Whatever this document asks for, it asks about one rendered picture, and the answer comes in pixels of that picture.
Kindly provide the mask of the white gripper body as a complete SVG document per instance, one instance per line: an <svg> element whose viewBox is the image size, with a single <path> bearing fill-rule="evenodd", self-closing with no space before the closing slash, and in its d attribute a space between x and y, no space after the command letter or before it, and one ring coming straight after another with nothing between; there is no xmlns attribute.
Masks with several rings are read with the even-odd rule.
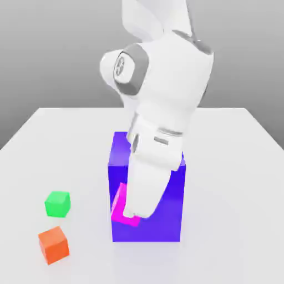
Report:
<svg viewBox="0 0 284 284"><path fill-rule="evenodd" d="M130 154L126 203L123 215L128 218L149 218L169 183L172 171L178 169L178 156L145 158Z"/></svg>

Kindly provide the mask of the small magenta cube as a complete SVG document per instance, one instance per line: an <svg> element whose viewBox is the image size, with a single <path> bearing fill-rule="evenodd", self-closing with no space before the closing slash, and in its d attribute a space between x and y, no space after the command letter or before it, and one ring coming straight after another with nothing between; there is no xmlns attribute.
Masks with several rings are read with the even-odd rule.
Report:
<svg viewBox="0 0 284 284"><path fill-rule="evenodd" d="M123 225L137 227L140 222L139 217L134 216L129 218L123 215L126 205L126 194L127 186L121 182L111 206L111 220Z"/></svg>

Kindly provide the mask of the small green cube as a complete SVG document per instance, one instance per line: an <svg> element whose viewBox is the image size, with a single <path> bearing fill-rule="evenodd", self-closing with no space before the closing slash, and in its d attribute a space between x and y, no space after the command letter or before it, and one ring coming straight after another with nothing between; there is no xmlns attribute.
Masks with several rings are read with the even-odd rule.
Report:
<svg viewBox="0 0 284 284"><path fill-rule="evenodd" d="M47 216L66 217L71 207L70 194L67 191L52 191L44 204Z"/></svg>

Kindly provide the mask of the small orange cube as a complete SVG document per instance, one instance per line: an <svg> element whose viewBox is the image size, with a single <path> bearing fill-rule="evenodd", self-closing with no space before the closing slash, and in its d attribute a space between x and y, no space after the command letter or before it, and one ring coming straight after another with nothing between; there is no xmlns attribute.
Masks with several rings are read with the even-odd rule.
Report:
<svg viewBox="0 0 284 284"><path fill-rule="evenodd" d="M39 233L38 238L40 249L48 265L69 256L68 240L59 226Z"/></svg>

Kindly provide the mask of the large blue box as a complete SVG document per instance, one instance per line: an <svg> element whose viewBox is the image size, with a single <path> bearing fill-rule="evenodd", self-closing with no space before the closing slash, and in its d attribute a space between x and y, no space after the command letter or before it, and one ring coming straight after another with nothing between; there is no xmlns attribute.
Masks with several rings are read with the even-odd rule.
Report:
<svg viewBox="0 0 284 284"><path fill-rule="evenodd" d="M113 136L108 161L110 211L120 183L127 183L130 143L126 132L116 131ZM179 242L182 207L184 200L186 162L181 160L179 169L173 171L165 192L154 213L147 219L140 218L137 227L111 220L114 242Z"/></svg>

